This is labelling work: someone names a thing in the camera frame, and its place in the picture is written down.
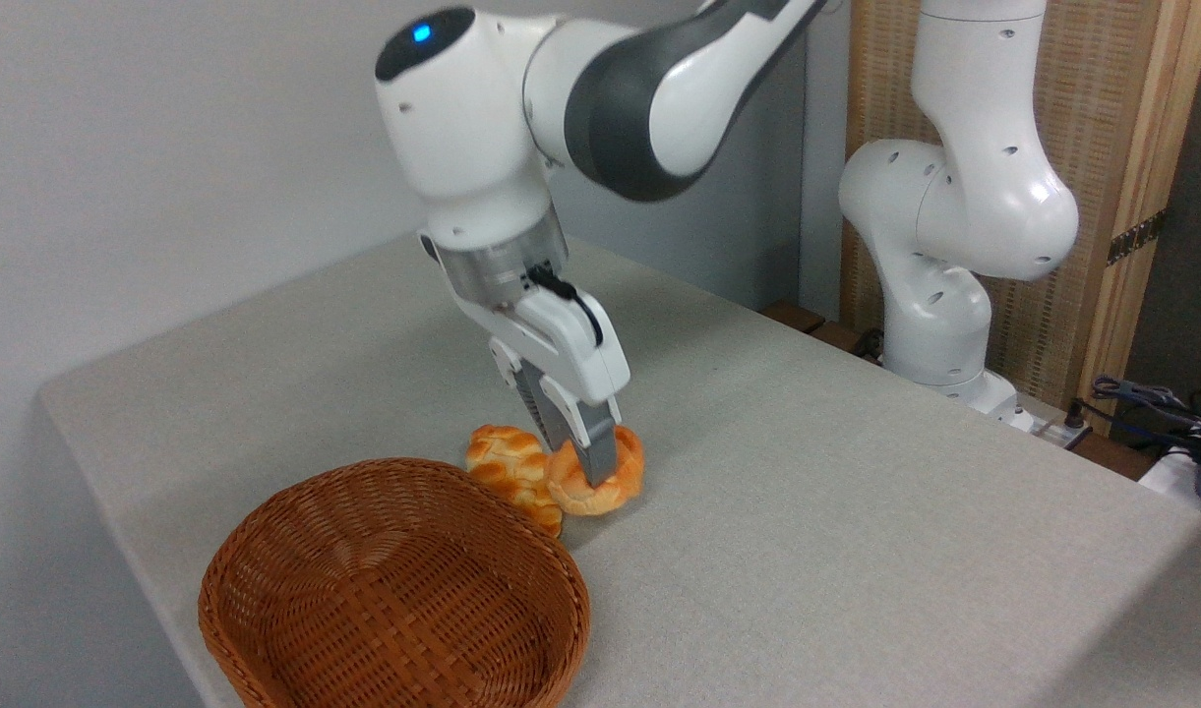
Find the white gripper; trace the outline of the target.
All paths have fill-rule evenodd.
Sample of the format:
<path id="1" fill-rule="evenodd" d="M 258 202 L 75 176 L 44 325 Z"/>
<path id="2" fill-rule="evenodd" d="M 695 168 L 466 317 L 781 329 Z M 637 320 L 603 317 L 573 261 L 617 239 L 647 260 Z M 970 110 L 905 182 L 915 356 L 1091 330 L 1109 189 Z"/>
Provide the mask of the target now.
<path id="1" fill-rule="evenodd" d="M 494 362 L 531 414 L 546 452 L 570 442 L 592 488 L 619 466 L 615 395 L 629 364 L 600 302 L 560 275 L 568 259 L 549 230 L 473 251 L 420 233 L 459 308 L 486 330 Z"/>

